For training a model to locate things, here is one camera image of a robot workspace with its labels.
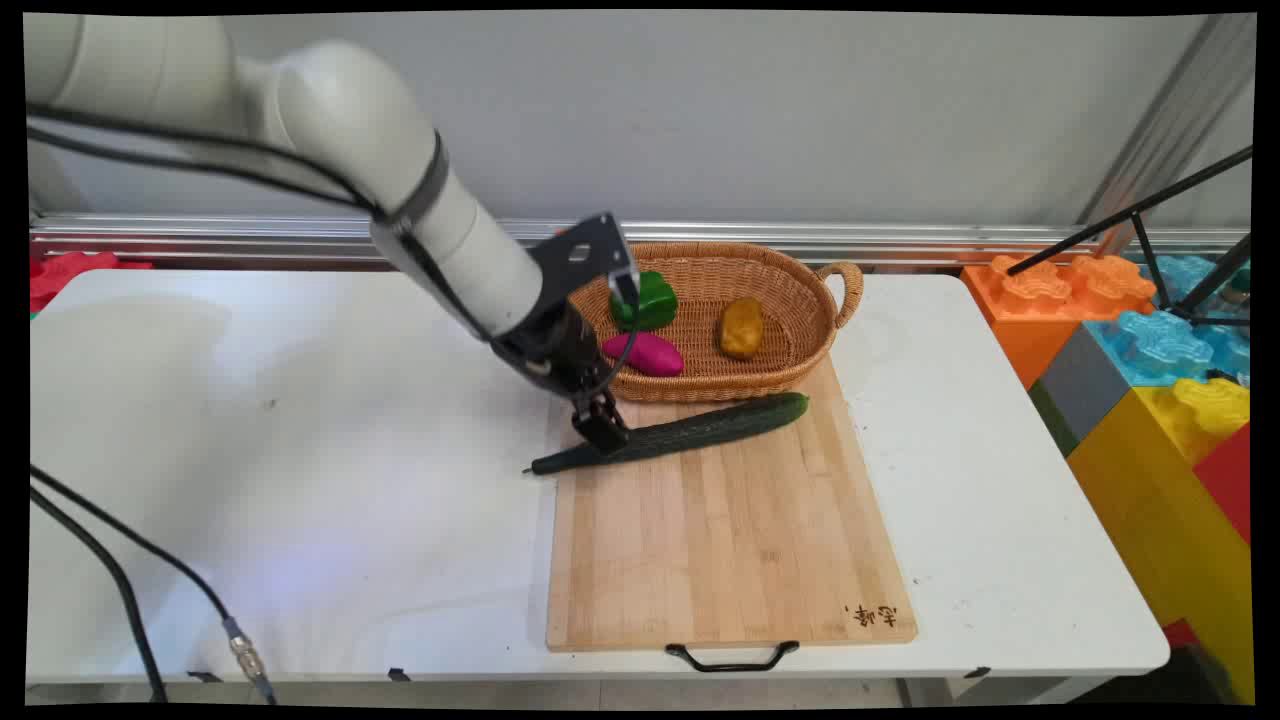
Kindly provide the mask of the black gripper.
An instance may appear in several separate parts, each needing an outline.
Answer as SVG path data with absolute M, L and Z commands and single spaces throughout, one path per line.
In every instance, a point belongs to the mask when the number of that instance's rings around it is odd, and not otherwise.
M 630 429 L 605 384 L 612 365 L 593 325 L 567 299 L 535 313 L 490 342 L 508 366 L 536 387 L 573 400 L 573 429 L 602 454 L 628 443 Z

